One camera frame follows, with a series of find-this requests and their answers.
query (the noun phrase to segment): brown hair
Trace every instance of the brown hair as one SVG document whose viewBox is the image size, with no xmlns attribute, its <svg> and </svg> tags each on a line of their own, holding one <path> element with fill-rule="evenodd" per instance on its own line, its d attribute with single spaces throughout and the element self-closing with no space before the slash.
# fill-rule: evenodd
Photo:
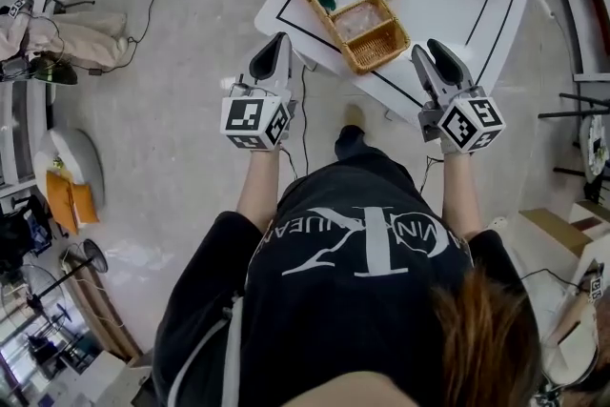
<svg viewBox="0 0 610 407">
<path fill-rule="evenodd" d="M 476 267 L 456 295 L 436 290 L 444 333 L 445 407 L 528 405 L 541 379 L 536 323 L 525 294 Z"/>
</svg>

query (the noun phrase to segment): hand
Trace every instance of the hand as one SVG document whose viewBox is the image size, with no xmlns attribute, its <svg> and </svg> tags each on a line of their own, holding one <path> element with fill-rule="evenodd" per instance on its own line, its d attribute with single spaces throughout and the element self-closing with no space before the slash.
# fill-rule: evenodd
<svg viewBox="0 0 610 407">
<path fill-rule="evenodd" d="M 440 132 L 440 150 L 445 155 L 459 153 L 456 144 L 443 131 Z"/>
</svg>

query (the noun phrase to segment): wire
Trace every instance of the wire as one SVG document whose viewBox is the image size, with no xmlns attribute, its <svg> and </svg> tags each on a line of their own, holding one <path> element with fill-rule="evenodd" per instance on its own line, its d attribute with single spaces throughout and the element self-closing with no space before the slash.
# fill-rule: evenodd
<svg viewBox="0 0 610 407">
<path fill-rule="evenodd" d="M 426 173 L 423 175 L 423 182 L 421 182 L 421 187 L 419 188 L 419 193 L 423 192 L 423 188 L 426 186 L 426 182 L 428 181 L 428 173 L 430 169 L 435 166 L 437 163 L 444 163 L 445 161 L 442 159 L 436 159 L 430 156 L 426 156 Z"/>
<path fill-rule="evenodd" d="M 64 251 L 64 255 L 61 258 L 61 264 L 59 265 L 60 270 L 64 270 L 64 263 L 66 262 L 66 257 L 68 256 L 68 253 L 70 251 L 70 248 L 72 246 L 76 246 L 76 248 L 78 249 L 78 251 L 80 251 L 80 244 L 76 244 L 76 243 L 72 243 L 68 248 L 66 248 L 66 250 Z"/>
<path fill-rule="evenodd" d="M 140 36 L 140 39 L 135 39 L 133 36 L 130 36 L 129 38 L 127 38 L 128 43 L 135 44 L 135 48 L 133 48 L 132 57 L 130 58 L 130 61 L 128 61 L 124 65 L 119 65 L 119 66 L 114 67 L 114 68 L 112 68 L 110 70 L 106 70 L 106 71 L 104 71 L 104 73 L 112 73 L 115 70 L 128 67 L 131 64 L 131 62 L 133 61 L 133 58 L 135 57 L 135 52 L 137 51 L 138 46 L 140 46 L 140 43 L 146 37 L 146 34 L 149 31 L 149 27 L 151 25 L 151 15 L 153 13 L 153 4 L 154 4 L 154 0 L 151 0 L 151 3 L 149 4 L 148 18 L 146 20 L 146 28 L 144 28 L 144 32 Z"/>
<path fill-rule="evenodd" d="M 548 268 L 542 268 L 541 270 L 536 270 L 535 272 L 527 274 L 526 276 L 522 276 L 520 280 L 523 281 L 525 278 L 529 278 L 532 275 L 536 275 L 536 274 L 539 274 L 539 273 L 542 273 L 542 272 L 546 272 L 546 273 L 554 276 L 557 280 L 565 283 L 566 285 L 572 285 L 573 287 L 576 287 L 580 292 L 588 293 L 588 291 L 583 289 L 580 285 L 577 285 L 576 283 L 572 283 L 571 281 L 568 281 L 568 280 L 564 280 L 563 278 L 561 278 L 557 274 L 551 272 Z"/>
<path fill-rule="evenodd" d="M 568 57 L 570 58 L 570 71 L 574 73 L 574 60 L 572 60 L 572 51 L 570 50 L 570 43 L 568 43 L 568 37 L 565 35 L 563 26 L 561 25 L 555 14 L 553 14 L 553 19 L 557 23 L 559 30 L 561 31 L 561 35 L 563 36 L 563 42 L 565 43 L 565 48 L 568 51 Z"/>
<path fill-rule="evenodd" d="M 85 283 L 89 283 L 89 285 L 97 290 L 101 290 L 102 292 L 104 292 L 106 295 L 108 294 L 108 292 L 106 292 L 106 289 L 103 287 L 98 287 L 97 285 L 95 285 L 92 281 L 87 280 L 86 278 L 75 278 L 76 281 L 84 281 Z"/>
<path fill-rule="evenodd" d="M 271 91 L 268 91 L 267 89 L 263 89 L 262 87 L 252 87 L 251 85 L 246 85 L 246 87 L 248 87 L 249 89 L 251 89 L 252 91 L 264 91 L 267 94 L 271 94 L 275 97 L 278 97 L 279 95 L 277 95 L 277 93 L 273 93 Z"/>
<path fill-rule="evenodd" d="M 284 148 L 283 146 L 279 147 L 279 150 L 283 153 L 286 153 L 288 155 L 288 160 L 290 161 L 290 166 L 293 169 L 293 174 L 295 175 L 295 179 L 293 180 L 294 182 L 296 182 L 298 180 L 298 174 L 296 174 L 296 170 L 295 170 L 295 163 L 293 163 L 293 156 L 289 153 L 289 151 Z"/>
<path fill-rule="evenodd" d="M 79 305 L 76 306 L 76 309 L 78 309 L 78 310 L 80 310 L 81 308 L 85 309 L 86 311 L 89 311 L 89 313 L 91 315 L 93 315 L 94 317 L 98 318 L 99 320 L 104 320 L 105 322 L 110 322 L 110 324 L 112 324 L 114 327 L 117 327 L 119 329 L 122 328 L 125 325 L 125 322 L 121 322 L 120 324 L 117 324 L 112 319 L 107 319 L 105 317 L 102 317 L 101 315 L 97 315 L 93 309 L 91 309 L 90 307 L 87 307 L 85 305 L 79 304 Z"/>
<path fill-rule="evenodd" d="M 307 113 L 305 112 L 305 97 L 307 96 L 307 87 L 305 86 L 305 70 L 306 65 L 303 65 L 301 72 L 301 83 L 303 84 L 303 97 L 301 98 L 301 111 L 303 112 L 303 154 L 305 155 L 305 176 L 309 174 L 309 156 L 307 154 Z"/>
</svg>

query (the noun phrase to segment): white table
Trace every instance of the white table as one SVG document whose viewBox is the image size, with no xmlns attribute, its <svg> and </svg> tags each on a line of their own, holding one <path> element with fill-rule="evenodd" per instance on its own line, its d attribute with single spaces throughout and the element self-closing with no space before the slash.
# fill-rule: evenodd
<svg viewBox="0 0 610 407">
<path fill-rule="evenodd" d="M 413 46 L 436 38 L 451 48 L 489 93 L 513 44 L 526 0 L 388 0 Z M 287 32 L 296 51 L 351 80 L 407 121 L 429 100 L 411 62 L 411 49 L 364 76 L 348 68 L 305 0 L 267 0 L 254 21 L 265 34 Z"/>
</svg>

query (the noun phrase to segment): black stand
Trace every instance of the black stand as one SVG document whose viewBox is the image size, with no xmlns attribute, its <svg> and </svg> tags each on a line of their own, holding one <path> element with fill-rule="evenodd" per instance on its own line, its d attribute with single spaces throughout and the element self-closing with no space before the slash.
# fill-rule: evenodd
<svg viewBox="0 0 610 407">
<path fill-rule="evenodd" d="M 83 268 L 91 265 L 97 272 L 101 274 L 104 274 L 108 271 L 108 262 L 106 261 L 102 250 L 100 250 L 99 247 L 93 241 L 91 241 L 90 239 L 85 239 L 85 241 L 83 242 L 83 251 L 85 253 L 85 257 L 87 258 L 85 261 L 83 261 L 80 265 L 78 265 L 68 274 L 63 275 L 55 283 L 43 290 L 40 294 L 34 294 L 27 298 L 26 303 L 35 313 L 40 315 L 44 313 L 44 308 L 41 300 L 42 297 L 48 295 L 50 292 L 52 292 L 62 283 L 64 283 L 67 279 L 80 272 Z"/>
<path fill-rule="evenodd" d="M 582 95 L 572 95 L 570 93 L 560 93 L 559 97 L 568 98 L 572 100 L 578 100 L 579 102 L 589 102 L 591 107 L 599 105 L 604 109 L 591 109 L 589 111 L 570 111 L 570 112 L 545 112 L 539 113 L 538 119 L 550 119 L 552 117 L 572 117 L 572 116 L 584 116 L 584 115 L 604 115 L 610 114 L 610 103 L 605 100 L 599 100 L 597 98 L 584 97 Z"/>
</svg>

